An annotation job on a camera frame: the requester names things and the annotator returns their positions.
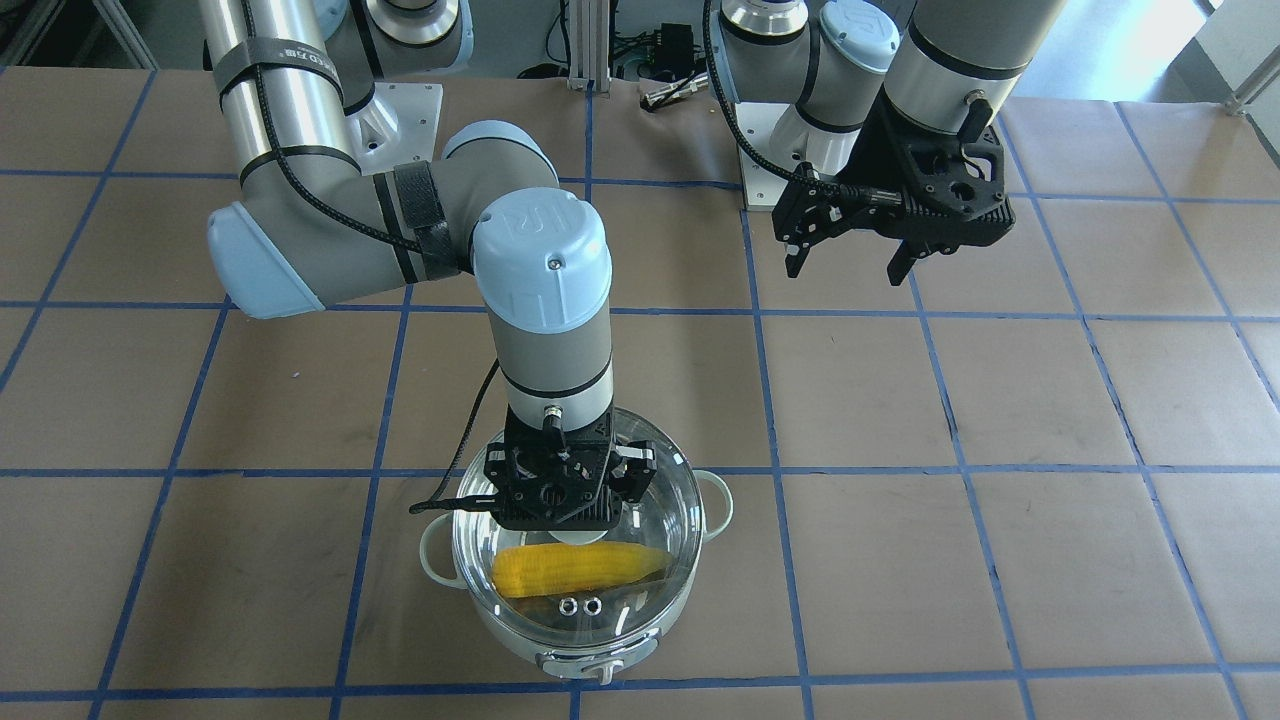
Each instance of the velcro strap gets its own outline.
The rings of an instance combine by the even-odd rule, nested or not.
[[[214,65],[214,85],[218,87],[218,96],[227,95],[227,91],[256,65],[298,68],[315,73],[329,81],[338,91],[338,97],[342,97],[338,69],[324,50],[279,37],[250,37],[223,55],[223,59]]]
[[[449,224],[444,219],[430,167],[425,161],[408,163],[397,165],[393,172],[401,214],[422,247],[424,279],[438,281],[458,274],[453,243],[449,242]]]

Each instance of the white handle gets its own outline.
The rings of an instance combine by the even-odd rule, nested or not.
[[[730,521],[733,520],[733,493],[728,491],[728,484],[724,483],[723,478],[716,473],[708,470],[694,470],[694,479],[716,486],[716,489],[721,491],[721,495],[724,496],[724,506],[728,510],[724,515],[724,521],[721,523],[718,528],[705,530],[703,533],[703,542],[713,541],[719,537],[719,534],[724,532],[724,528],[728,528]]]
[[[440,532],[440,528],[443,528],[444,524],[451,520],[453,520],[453,512],[445,512],[444,515],[440,515],[439,518],[431,520],[431,523],[426,525],[426,529],[422,530],[422,539],[417,542],[417,559],[420,562],[422,562],[422,571],[426,573],[428,578],[431,578],[433,580],[440,583],[447,588],[457,588],[460,591],[465,591],[467,589],[466,580],[463,580],[462,578],[445,578],[444,575],[436,573],[431,568],[431,561],[426,559],[426,546],[430,544],[431,538],[435,537],[435,533]]]

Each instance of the glass lid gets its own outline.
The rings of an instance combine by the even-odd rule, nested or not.
[[[703,507],[687,460],[662,430],[621,407],[614,432],[620,445],[653,441],[658,471],[599,539],[571,544],[589,537],[508,530],[488,512],[454,516],[454,559],[476,602],[531,641],[586,648],[643,632],[680,597],[698,562]],[[481,452],[458,496],[492,492]]]

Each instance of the white mounting plate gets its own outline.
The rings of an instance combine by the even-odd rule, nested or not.
[[[785,102],[739,102],[737,124],[742,135],[758,151],[768,156],[769,137],[773,135],[773,126],[778,124],[778,118],[788,108]],[[742,204],[748,210],[773,210],[778,204],[778,197],[787,187],[787,181],[756,165],[746,156],[746,152],[737,151],[737,160],[742,165]]]
[[[375,82],[374,101],[355,117],[380,101],[394,115],[394,132],[379,127],[370,136],[370,127],[364,129],[358,120],[347,118],[352,133],[360,172],[366,176],[385,173],[396,165],[430,160],[435,154],[435,132],[440,124],[440,105],[444,101],[444,87],[440,83],[422,82]],[[370,143],[376,146],[370,149]]]

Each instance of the yellow corn cob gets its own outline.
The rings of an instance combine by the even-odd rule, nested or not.
[[[493,583],[509,598],[561,594],[634,583],[669,562],[667,551],[630,542],[525,544],[498,551]]]

